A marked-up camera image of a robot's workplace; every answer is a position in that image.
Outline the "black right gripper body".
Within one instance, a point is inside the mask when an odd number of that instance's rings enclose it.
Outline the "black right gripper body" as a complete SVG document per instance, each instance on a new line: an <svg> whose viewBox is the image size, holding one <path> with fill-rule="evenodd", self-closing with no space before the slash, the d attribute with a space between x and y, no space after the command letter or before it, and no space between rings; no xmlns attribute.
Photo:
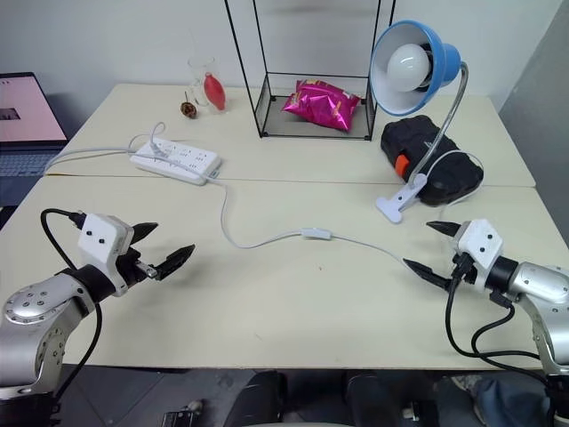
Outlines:
<svg viewBox="0 0 569 427"><path fill-rule="evenodd" d="M467 277L474 267L473 258L466 252L453 257L454 269L451 273L448 289L455 289Z"/></svg>

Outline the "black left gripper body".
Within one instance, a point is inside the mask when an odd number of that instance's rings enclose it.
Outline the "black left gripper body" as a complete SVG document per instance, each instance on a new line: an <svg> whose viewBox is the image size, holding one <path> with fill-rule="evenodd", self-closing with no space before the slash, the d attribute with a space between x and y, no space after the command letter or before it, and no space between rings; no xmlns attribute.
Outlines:
<svg viewBox="0 0 569 427"><path fill-rule="evenodd" d="M116 268L128 287L132 287L146 278L156 279L157 270L140 260L140 252L129 247L125 254L116 258Z"/></svg>

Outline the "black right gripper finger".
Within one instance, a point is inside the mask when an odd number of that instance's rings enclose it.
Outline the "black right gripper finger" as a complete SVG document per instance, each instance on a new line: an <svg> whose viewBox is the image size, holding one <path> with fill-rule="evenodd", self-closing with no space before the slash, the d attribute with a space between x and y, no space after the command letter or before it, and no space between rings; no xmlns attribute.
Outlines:
<svg viewBox="0 0 569 427"><path fill-rule="evenodd" d="M456 222L431 221L427 222L426 225L453 240L456 240L460 235L461 225Z"/></svg>
<svg viewBox="0 0 569 427"><path fill-rule="evenodd" d="M419 278L429 282L431 285L437 286L446 292L452 287L452 280L444 278L436 274L430 267L413 260L403 259L404 264Z"/></svg>

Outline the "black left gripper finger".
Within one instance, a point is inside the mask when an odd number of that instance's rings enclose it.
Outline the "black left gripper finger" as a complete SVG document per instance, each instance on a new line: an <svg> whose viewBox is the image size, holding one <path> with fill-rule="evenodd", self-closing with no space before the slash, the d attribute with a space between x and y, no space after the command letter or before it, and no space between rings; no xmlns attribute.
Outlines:
<svg viewBox="0 0 569 427"><path fill-rule="evenodd" d="M157 222L142 222L132 226L133 234L131 244L134 245L146 238L152 231L158 227Z"/></svg>
<svg viewBox="0 0 569 427"><path fill-rule="evenodd" d="M194 244L189 246L184 246L173 253L166 256L165 260L154 266L156 275L153 277L154 280L161 281L172 275L175 271L179 270L186 261L193 254L196 246Z"/></svg>

